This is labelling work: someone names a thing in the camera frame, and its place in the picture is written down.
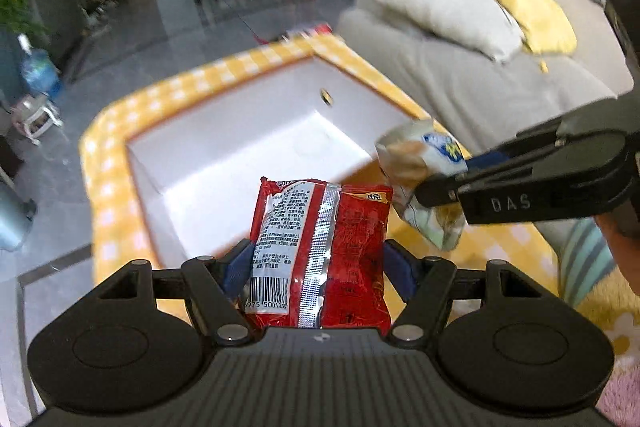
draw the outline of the barcode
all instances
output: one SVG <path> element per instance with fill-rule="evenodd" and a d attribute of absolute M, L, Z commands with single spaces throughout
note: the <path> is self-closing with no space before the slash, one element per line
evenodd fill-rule
<path fill-rule="evenodd" d="M 278 308 L 289 306 L 289 279 L 286 277 L 252 277 L 246 307 Z"/>

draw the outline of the yellow checkered fabric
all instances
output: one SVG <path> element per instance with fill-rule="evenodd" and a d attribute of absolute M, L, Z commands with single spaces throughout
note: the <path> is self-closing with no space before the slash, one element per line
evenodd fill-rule
<path fill-rule="evenodd" d="M 105 108 L 80 142 L 84 183 L 92 207 L 96 283 L 133 259 L 148 259 L 155 268 L 161 267 L 132 181 L 127 141 L 231 86 L 314 55 L 377 90 L 415 118 L 428 117 L 401 89 L 332 35 L 262 46 L 134 92 Z M 397 216 L 392 216 L 388 237 L 418 257 L 441 254 Z M 556 256 L 532 225 L 467 227 L 460 245 L 447 257 L 461 267 L 478 269 L 484 268 L 488 259 L 506 259 L 557 294 Z M 402 306 L 397 296 L 391 295 L 388 303 L 397 315 Z M 181 314 L 171 307 L 164 309 Z"/>

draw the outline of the silver trash can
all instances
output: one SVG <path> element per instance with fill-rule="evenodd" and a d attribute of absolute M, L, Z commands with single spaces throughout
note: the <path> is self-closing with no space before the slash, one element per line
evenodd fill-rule
<path fill-rule="evenodd" d="M 35 203 L 22 201 L 0 181 L 0 248 L 14 251 L 22 245 L 33 224 Z"/>

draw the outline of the human hand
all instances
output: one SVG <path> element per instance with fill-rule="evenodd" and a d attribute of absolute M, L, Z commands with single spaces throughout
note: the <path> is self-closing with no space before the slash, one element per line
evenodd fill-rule
<path fill-rule="evenodd" d="M 625 237 L 611 214 L 596 216 L 620 273 L 636 295 L 640 295 L 640 239 Z"/>

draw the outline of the round black disc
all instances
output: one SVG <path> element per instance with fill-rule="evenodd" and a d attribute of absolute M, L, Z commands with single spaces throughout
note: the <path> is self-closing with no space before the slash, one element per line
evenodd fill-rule
<path fill-rule="evenodd" d="M 613 352 L 589 321 L 555 299 L 505 299 L 451 323 L 438 361 L 456 387 L 505 412 L 593 405 Z"/>
<path fill-rule="evenodd" d="M 99 308 L 63 315 L 32 342 L 31 377 L 47 405 L 80 413 L 130 412 L 166 400 L 193 380 L 202 346 L 190 325 L 117 301 Z"/>

